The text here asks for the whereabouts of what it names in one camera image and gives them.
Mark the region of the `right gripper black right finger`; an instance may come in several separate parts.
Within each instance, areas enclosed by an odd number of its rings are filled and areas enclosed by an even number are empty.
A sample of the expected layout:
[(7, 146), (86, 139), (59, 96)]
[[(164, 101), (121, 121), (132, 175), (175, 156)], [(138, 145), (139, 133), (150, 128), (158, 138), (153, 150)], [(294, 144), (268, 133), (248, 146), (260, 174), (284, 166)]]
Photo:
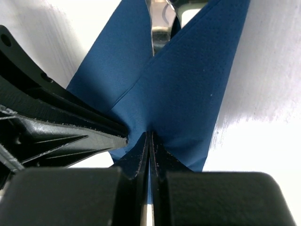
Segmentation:
[(262, 172), (193, 172), (149, 134), (156, 226), (293, 226), (279, 185)]

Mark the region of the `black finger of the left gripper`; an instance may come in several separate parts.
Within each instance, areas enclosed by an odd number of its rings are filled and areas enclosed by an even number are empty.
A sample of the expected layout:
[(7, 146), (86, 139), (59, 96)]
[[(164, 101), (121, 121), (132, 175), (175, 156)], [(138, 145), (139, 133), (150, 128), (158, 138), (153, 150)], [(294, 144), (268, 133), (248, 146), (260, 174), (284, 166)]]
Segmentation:
[(30, 167), (69, 167), (127, 145), (126, 127), (61, 87), (0, 28), (0, 185)]

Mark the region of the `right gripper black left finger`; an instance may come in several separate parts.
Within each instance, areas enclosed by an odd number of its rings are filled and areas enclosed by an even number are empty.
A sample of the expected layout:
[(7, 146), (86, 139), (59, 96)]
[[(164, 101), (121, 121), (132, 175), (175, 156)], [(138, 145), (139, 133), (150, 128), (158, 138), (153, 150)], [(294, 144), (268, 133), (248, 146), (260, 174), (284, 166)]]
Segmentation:
[(0, 202), (3, 226), (146, 225), (149, 133), (109, 168), (33, 168)]

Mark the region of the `blue paper napkin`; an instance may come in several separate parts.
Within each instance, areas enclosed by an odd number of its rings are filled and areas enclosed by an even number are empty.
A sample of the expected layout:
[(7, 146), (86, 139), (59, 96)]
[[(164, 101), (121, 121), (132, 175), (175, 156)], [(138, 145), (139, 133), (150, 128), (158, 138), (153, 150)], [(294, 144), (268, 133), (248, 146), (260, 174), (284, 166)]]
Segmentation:
[(120, 2), (67, 87), (126, 125), (114, 161), (154, 131), (183, 164), (203, 169), (249, 4), (209, 1), (153, 54), (145, 1)]

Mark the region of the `spoon with green handle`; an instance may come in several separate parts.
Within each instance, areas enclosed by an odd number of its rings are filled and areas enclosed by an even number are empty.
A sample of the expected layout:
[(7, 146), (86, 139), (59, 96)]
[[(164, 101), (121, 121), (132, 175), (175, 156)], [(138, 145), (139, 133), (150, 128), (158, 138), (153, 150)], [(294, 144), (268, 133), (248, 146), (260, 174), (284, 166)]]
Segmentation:
[(150, 33), (153, 54), (157, 54), (170, 40), (176, 17), (167, 0), (146, 0), (150, 16)]

